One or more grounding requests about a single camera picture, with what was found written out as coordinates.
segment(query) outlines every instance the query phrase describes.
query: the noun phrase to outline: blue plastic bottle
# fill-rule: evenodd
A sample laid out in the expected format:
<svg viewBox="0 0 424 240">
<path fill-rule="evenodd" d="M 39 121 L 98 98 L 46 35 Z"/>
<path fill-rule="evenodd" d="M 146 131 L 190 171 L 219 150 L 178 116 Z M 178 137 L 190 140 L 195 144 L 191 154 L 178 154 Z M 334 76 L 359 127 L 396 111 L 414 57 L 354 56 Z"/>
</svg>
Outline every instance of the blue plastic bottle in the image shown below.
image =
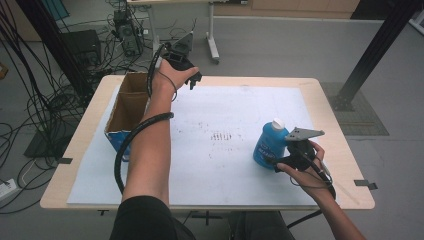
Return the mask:
<svg viewBox="0 0 424 240">
<path fill-rule="evenodd" d="M 282 158 L 287 146 L 284 139 L 287 134 L 289 134 L 289 131 L 287 131 L 284 122 L 279 118 L 274 118 L 272 122 L 266 123 L 253 151 L 253 159 L 262 167 L 274 169 L 271 164 L 265 161 L 265 156 Z"/>
</svg>

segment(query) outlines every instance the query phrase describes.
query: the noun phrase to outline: black sleeve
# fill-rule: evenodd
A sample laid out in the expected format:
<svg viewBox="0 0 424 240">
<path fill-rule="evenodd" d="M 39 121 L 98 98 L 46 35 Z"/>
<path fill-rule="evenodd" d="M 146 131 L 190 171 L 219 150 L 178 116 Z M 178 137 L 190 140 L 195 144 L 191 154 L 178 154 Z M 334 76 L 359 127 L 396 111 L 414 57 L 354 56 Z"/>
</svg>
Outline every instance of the black sleeve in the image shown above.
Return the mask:
<svg viewBox="0 0 424 240">
<path fill-rule="evenodd" d="M 110 239 L 177 239 L 171 211 L 155 197 L 129 198 L 119 206 Z"/>
</svg>

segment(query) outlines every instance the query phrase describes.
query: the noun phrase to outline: white paper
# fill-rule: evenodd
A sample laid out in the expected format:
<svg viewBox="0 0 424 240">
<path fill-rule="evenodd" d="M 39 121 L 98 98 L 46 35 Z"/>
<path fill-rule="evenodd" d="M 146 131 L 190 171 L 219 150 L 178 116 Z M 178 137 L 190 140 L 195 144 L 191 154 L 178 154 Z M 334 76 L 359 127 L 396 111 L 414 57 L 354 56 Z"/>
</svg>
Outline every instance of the white paper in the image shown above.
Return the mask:
<svg viewBox="0 0 424 240">
<path fill-rule="evenodd" d="M 82 159 L 69 204 L 120 203 L 116 151 L 103 133 L 116 94 L 117 89 Z M 252 157 L 263 125 L 275 117 L 289 132 L 313 129 L 298 88 L 182 88 L 172 111 L 171 206 L 316 205 L 285 173 L 265 169 Z M 122 163 L 124 180 L 127 167 Z"/>
</svg>

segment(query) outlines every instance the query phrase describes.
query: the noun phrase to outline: forearm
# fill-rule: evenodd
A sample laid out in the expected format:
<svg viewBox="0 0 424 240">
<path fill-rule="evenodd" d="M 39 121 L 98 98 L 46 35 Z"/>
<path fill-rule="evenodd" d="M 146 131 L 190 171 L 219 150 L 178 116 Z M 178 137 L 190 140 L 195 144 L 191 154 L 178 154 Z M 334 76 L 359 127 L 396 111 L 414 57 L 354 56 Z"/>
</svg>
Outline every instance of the forearm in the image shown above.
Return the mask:
<svg viewBox="0 0 424 240">
<path fill-rule="evenodd" d="M 142 121 L 171 111 L 173 91 L 157 86 Z M 139 195 L 159 198 L 169 205 L 169 169 L 171 138 L 169 120 L 157 122 L 132 141 L 127 185 L 123 200 Z"/>
<path fill-rule="evenodd" d="M 365 239 L 330 194 L 315 197 L 336 239 Z"/>
</svg>

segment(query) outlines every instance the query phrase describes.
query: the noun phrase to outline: metal stand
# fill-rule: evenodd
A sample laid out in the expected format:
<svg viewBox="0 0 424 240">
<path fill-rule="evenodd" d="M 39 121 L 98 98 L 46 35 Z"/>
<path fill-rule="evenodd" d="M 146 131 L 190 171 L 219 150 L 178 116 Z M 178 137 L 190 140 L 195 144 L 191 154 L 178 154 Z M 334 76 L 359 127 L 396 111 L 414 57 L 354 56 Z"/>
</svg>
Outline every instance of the metal stand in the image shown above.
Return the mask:
<svg viewBox="0 0 424 240">
<path fill-rule="evenodd" d="M 156 33 L 156 28 L 155 28 L 155 14 L 154 14 L 154 10 L 153 10 L 153 5 L 148 5 L 145 6 L 145 9 L 147 11 L 147 14 L 149 16 L 150 19 L 150 29 L 152 31 L 152 39 L 153 39 L 153 54 L 159 49 L 159 45 L 160 45 L 160 40 L 159 40 L 159 36 Z M 212 60 L 215 63 L 219 63 L 219 54 L 218 54 L 218 49 L 216 47 L 215 44 L 215 38 L 213 37 L 213 11 L 214 11 L 214 3 L 210 2 L 209 3 L 209 32 L 206 32 L 206 39 L 208 41 L 209 44 L 209 48 L 211 51 L 211 55 L 212 55 Z"/>
<path fill-rule="evenodd" d="M 213 10 L 214 4 L 213 2 L 209 3 L 209 32 L 206 33 L 206 39 L 208 40 L 209 48 L 212 54 L 212 60 L 215 61 L 216 64 L 219 63 L 219 54 L 218 49 L 216 48 L 215 38 L 213 37 Z"/>
<path fill-rule="evenodd" d="M 418 9 L 422 0 L 397 1 L 338 95 L 329 97 L 335 111 L 354 111 L 351 101 Z"/>
<path fill-rule="evenodd" d="M 409 20 L 409 23 L 416 28 L 421 34 L 424 34 L 424 28 L 421 26 L 421 23 L 424 22 L 424 10 L 418 15 L 418 17 L 413 20 Z"/>
</svg>

